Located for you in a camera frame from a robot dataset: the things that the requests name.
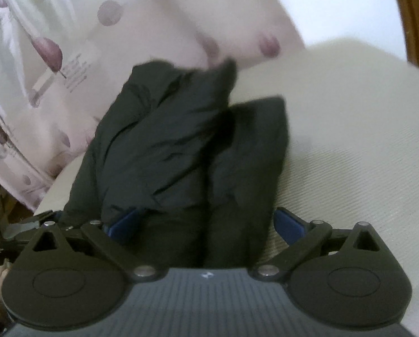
gray gripper base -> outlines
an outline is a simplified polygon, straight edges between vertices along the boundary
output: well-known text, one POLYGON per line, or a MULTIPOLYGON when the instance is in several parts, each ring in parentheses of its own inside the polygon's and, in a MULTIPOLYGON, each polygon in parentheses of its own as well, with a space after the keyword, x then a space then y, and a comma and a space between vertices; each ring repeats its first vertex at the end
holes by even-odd
POLYGON ((172 269, 138 284, 111 315, 68 332, 14 325, 6 337, 411 337, 400 325, 353 332, 325 326, 296 308, 281 285, 246 270, 172 269))

circular pad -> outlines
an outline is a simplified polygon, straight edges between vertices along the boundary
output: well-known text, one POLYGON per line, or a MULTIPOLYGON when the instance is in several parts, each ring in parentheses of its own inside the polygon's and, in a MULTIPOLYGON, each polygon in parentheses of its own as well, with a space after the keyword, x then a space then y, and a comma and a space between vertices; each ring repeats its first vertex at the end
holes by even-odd
POLYGON ((328 284, 331 289, 346 297, 366 297, 378 290, 380 279, 372 271, 346 267, 330 273, 328 284))
POLYGON ((15 320, 49 331, 101 320, 124 293, 123 275, 110 263, 56 250, 33 252, 15 262, 2 287, 3 302, 15 320))

blue gripper part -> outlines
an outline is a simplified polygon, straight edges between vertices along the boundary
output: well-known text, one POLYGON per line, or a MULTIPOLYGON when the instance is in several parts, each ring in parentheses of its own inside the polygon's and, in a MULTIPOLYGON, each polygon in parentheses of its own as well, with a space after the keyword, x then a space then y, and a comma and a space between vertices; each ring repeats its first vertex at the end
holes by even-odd
POLYGON ((133 238, 144 213, 144 211, 139 209, 130 209, 125 214, 122 214, 120 219, 111 227, 105 226, 103 231, 112 240, 124 245, 133 238))
POLYGON ((305 226, 280 209, 274 212, 273 225, 280 237, 290 246, 306 235, 305 226))

black jacket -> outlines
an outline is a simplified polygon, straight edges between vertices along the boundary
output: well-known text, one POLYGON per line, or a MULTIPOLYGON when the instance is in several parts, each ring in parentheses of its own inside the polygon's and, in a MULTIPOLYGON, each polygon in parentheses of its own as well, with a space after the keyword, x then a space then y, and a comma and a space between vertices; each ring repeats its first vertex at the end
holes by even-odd
POLYGON ((282 98, 228 106, 231 60, 135 66, 100 122, 61 223, 146 209, 126 245, 159 267, 243 267, 267 238, 287 146, 282 98))

silver bolt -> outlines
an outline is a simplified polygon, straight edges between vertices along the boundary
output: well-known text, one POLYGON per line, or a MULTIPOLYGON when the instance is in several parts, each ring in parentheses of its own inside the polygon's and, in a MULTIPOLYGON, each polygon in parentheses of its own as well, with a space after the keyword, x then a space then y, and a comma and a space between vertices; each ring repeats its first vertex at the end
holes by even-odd
POLYGON ((262 265, 258 267, 258 274, 265 277, 275 276, 280 273, 280 269, 274 265, 262 265))
POLYGON ((151 277, 156 274, 156 270, 152 266, 138 266, 134 269, 134 274, 138 277, 151 277))

